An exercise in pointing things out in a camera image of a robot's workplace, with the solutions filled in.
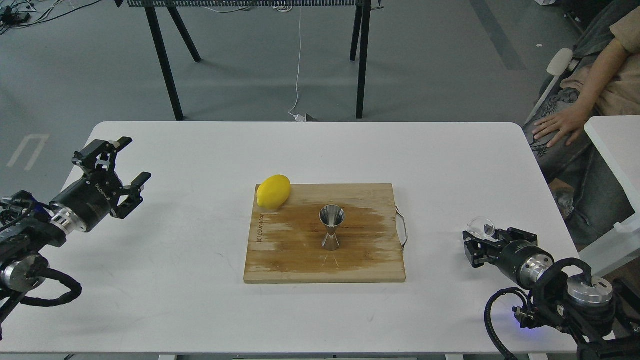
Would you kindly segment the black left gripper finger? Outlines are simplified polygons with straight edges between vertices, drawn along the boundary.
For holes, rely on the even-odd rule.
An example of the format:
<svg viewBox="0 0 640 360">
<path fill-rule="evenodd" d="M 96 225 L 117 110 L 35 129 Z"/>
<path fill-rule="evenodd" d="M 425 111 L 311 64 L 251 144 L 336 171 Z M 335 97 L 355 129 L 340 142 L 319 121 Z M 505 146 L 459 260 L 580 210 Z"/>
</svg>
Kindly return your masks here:
<svg viewBox="0 0 640 360">
<path fill-rule="evenodd" d="M 142 191 L 144 185 L 153 175 L 149 172 L 140 173 L 128 186 L 119 183 L 119 186 L 110 189 L 109 205 L 110 216 L 115 219 L 125 219 L 143 202 Z"/>
<path fill-rule="evenodd" d="M 74 152 L 71 162 L 89 177 L 97 173 L 114 173 L 117 155 L 133 142 L 123 136 L 117 141 L 95 139 L 79 152 Z"/>
</svg>

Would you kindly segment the seated person's hand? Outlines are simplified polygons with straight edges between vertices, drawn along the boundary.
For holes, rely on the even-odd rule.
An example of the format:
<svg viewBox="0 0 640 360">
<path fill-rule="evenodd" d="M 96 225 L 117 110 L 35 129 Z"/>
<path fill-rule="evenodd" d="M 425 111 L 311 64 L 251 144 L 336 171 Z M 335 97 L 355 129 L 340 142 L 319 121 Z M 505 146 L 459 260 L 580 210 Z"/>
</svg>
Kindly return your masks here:
<svg viewBox="0 0 640 360">
<path fill-rule="evenodd" d="M 546 144 L 548 148 L 555 146 L 567 137 L 566 146 L 571 146 L 585 132 L 585 125 L 591 118 L 592 107 L 574 104 L 567 109 L 551 114 L 534 123 L 532 134 L 539 141 L 553 135 Z"/>
</svg>

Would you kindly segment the seated person's forearm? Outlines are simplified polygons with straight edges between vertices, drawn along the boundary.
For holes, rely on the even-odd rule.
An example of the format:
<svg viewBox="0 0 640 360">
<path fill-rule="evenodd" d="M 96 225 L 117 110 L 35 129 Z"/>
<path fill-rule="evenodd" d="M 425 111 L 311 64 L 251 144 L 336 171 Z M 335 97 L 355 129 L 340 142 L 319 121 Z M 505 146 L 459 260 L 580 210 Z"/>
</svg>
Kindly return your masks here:
<svg viewBox="0 0 640 360">
<path fill-rule="evenodd" d="M 578 100 L 574 103 L 574 109 L 580 117 L 588 118 L 599 96 L 626 63 L 630 54 L 617 38 L 599 54 L 586 77 Z"/>
</svg>

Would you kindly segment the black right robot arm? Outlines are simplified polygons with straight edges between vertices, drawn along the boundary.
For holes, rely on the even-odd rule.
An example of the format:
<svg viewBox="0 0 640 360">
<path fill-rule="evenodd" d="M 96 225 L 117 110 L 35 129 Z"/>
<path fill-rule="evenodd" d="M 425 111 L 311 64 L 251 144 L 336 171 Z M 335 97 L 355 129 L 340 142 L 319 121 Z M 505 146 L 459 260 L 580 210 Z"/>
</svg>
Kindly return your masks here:
<svg viewBox="0 0 640 360">
<path fill-rule="evenodd" d="M 515 284 L 492 295 L 483 314 L 487 334 L 506 360 L 514 360 L 515 354 L 499 339 L 491 313 L 494 302 L 506 294 L 522 302 L 512 308 L 522 329 L 548 326 L 571 335 L 579 360 L 639 358 L 639 317 L 624 310 L 629 305 L 639 311 L 639 294 L 624 279 L 609 282 L 580 259 L 554 260 L 539 248 L 536 234 L 518 228 L 466 230 L 462 241 L 473 268 L 494 265 Z"/>
</svg>

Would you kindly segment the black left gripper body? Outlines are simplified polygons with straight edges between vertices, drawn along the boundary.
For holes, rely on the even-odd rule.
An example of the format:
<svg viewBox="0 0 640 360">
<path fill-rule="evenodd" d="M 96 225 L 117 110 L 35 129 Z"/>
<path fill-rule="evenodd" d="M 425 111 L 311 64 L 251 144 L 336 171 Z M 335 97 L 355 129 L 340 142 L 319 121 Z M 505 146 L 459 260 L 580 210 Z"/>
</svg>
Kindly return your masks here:
<svg viewBox="0 0 640 360">
<path fill-rule="evenodd" d="M 55 196 L 49 206 L 55 212 L 70 216 L 75 229 L 92 231 L 107 215 L 125 219 L 119 209 L 122 182 L 114 172 L 96 172 L 80 178 Z"/>
</svg>

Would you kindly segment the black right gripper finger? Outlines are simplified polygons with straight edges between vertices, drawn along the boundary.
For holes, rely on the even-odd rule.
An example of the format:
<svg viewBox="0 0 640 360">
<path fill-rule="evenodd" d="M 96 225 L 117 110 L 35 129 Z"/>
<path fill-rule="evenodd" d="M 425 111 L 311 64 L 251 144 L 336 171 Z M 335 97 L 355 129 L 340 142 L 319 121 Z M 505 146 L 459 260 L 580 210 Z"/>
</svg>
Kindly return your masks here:
<svg viewBox="0 0 640 360">
<path fill-rule="evenodd" d="M 496 229 L 493 238 L 496 240 L 494 244 L 498 247 L 505 247 L 516 242 L 524 242 L 524 244 L 533 246 L 538 245 L 538 236 L 536 234 L 514 227 Z"/>
<path fill-rule="evenodd" d="M 501 242 L 493 237 L 482 239 L 469 231 L 463 231 L 462 242 L 466 258 L 474 269 L 480 268 L 485 264 L 496 264 L 501 253 Z"/>
</svg>

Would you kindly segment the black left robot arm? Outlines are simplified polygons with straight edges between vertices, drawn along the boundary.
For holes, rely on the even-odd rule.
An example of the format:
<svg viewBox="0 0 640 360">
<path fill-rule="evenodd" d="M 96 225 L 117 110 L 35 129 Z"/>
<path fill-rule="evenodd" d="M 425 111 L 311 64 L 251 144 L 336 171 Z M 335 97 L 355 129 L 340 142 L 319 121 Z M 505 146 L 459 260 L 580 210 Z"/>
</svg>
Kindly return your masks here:
<svg viewBox="0 0 640 360">
<path fill-rule="evenodd" d="M 60 248 L 73 231 L 92 231 L 108 215 L 125 219 L 143 202 L 144 184 L 152 175 L 142 172 L 126 186 L 115 172 L 117 155 L 132 141 L 96 139 L 75 152 L 71 161 L 82 177 L 50 203 L 24 190 L 1 199 L 2 321 L 18 305 L 61 306 L 82 294 L 82 285 L 51 268 L 41 250 Z"/>
</svg>

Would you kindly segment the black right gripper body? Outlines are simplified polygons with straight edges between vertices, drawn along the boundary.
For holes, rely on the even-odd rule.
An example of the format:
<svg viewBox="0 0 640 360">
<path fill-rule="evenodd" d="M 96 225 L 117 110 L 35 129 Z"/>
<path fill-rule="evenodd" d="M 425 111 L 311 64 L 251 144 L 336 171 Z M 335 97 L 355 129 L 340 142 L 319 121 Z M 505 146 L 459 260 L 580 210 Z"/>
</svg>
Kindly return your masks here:
<svg viewBox="0 0 640 360">
<path fill-rule="evenodd" d="M 535 235 L 507 244 L 494 261 L 506 278 L 524 290 L 532 290 L 544 272 L 554 264 L 553 256 L 539 248 Z"/>
</svg>

